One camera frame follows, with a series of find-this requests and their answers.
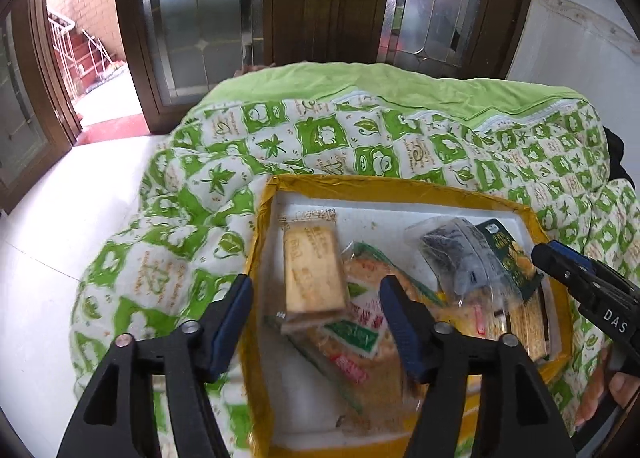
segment red stair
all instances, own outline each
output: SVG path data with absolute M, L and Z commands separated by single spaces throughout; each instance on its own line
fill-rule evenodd
M 102 43 L 96 38 L 92 38 L 94 41 L 91 41 L 85 35 L 84 30 L 78 33 L 77 27 L 60 34 L 61 27 L 68 26 L 69 23 L 73 25 L 73 22 L 56 12 L 49 11 L 49 22 L 51 23 L 56 61 L 63 78 L 67 78 L 65 84 L 73 85 L 76 95 L 84 94 L 87 88 L 96 81 L 98 75 L 109 65 L 108 60 L 104 59 L 96 45 L 98 43 L 102 46 Z

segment green snack package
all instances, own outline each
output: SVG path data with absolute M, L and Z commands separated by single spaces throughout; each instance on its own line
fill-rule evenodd
M 543 276 L 531 263 L 531 258 L 497 219 L 476 225 L 476 229 L 489 243 L 489 247 L 507 270 L 511 282 L 519 289 L 522 300 L 527 301 L 540 287 Z

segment white foam tray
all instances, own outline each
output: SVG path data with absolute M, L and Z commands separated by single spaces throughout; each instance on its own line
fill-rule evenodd
M 307 211 L 327 208 L 335 209 L 341 248 L 347 247 L 351 241 L 369 243 L 384 252 L 396 266 L 433 289 L 436 289 L 433 272 L 420 253 L 403 240 L 406 227 L 431 216 L 463 216 L 475 225 L 497 218 L 526 253 L 533 248 L 529 232 L 515 213 L 421 203 L 319 200 L 278 192 L 273 200 L 271 224 L 260 259 L 258 344 L 275 417 L 272 443 L 290 449 L 355 446 L 398 437 L 397 434 L 366 438 L 345 436 L 336 429 L 336 421 L 344 413 L 344 403 L 334 386 L 302 358 L 286 338 L 261 322 L 264 299 L 270 285 L 284 282 L 282 229 L 278 226 L 278 217 L 292 218 Z

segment human hand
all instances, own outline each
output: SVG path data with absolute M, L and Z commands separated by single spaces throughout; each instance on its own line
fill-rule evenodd
M 275 65 L 275 62 L 271 66 L 247 66 L 246 64 L 244 64 L 241 69 L 236 70 L 236 73 L 234 73 L 234 78 L 236 78 L 236 76 L 242 76 L 245 73 L 254 73 L 266 70 L 267 68 L 273 68 Z
M 600 351 L 599 360 L 593 375 L 589 379 L 587 389 L 582 395 L 580 407 L 575 415 L 575 425 L 582 425 L 595 414 L 598 409 L 598 401 L 605 391 L 604 368 L 607 361 L 609 348 Z M 616 373 L 609 382 L 611 396 L 622 408 L 626 408 L 640 388 L 640 378 Z

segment white tile floor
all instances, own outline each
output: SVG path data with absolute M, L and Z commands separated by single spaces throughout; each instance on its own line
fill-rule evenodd
M 54 458 L 76 406 L 68 326 L 82 272 L 136 206 L 159 136 L 74 147 L 0 218 L 0 406 Z
M 76 113 L 83 116 L 82 127 L 142 113 L 128 66 L 120 68 L 118 73 L 74 104 Z

